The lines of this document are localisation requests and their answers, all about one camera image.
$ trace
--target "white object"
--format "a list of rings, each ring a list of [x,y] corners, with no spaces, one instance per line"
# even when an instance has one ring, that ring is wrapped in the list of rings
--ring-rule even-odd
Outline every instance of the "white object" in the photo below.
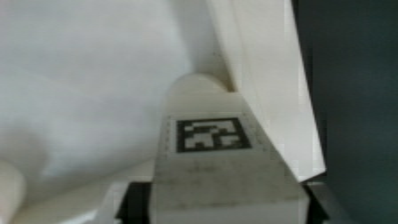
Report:
[[[304,224],[308,195],[251,115],[245,100],[238,93],[206,93],[205,90],[205,94],[187,92],[185,95],[173,95],[167,102],[149,205],[151,224]],[[219,129],[226,120],[238,121],[242,125],[242,129],[237,123],[229,130],[226,128],[224,136],[242,140],[244,135],[237,132],[242,130],[249,139],[245,149],[228,147],[228,141],[219,142],[228,150],[206,144],[205,149],[190,145],[181,147],[183,133],[196,136],[196,131],[192,133],[185,129],[181,122],[190,122],[199,128]]]
[[[14,217],[25,199],[25,178],[13,165],[0,161],[0,224]]]
[[[153,160],[34,204],[16,214],[13,224],[82,224],[96,217],[110,186],[117,182],[151,181]]]
[[[325,171],[290,0],[208,0],[231,79],[302,181]]]

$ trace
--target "white fabric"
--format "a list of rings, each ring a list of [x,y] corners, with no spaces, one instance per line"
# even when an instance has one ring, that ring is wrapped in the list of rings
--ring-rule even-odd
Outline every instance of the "white fabric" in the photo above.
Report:
[[[25,198],[25,179],[13,165],[0,161],[0,224],[7,224]]]

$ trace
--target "white surface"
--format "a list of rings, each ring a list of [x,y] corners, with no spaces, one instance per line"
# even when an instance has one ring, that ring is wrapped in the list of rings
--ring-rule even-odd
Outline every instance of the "white surface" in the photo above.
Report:
[[[290,0],[208,0],[235,86],[299,180],[325,171]]]
[[[7,224],[18,212],[27,193],[27,183],[20,171],[0,160],[0,224]]]
[[[96,216],[112,184],[123,181],[151,181],[153,167],[153,160],[146,161],[27,207],[16,215],[13,224],[84,224]]]
[[[245,112],[237,93],[187,94],[169,99],[153,180],[153,224],[306,223],[308,196]],[[178,120],[221,117],[238,117],[252,148],[176,153]]]
[[[155,156],[169,86],[226,69],[205,1],[0,1],[0,158],[27,205]]]

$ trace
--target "dark background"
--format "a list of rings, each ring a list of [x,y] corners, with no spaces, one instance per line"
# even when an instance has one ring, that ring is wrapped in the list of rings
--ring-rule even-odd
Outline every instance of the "dark background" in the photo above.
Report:
[[[293,0],[327,183],[364,224],[398,223],[398,0]]]

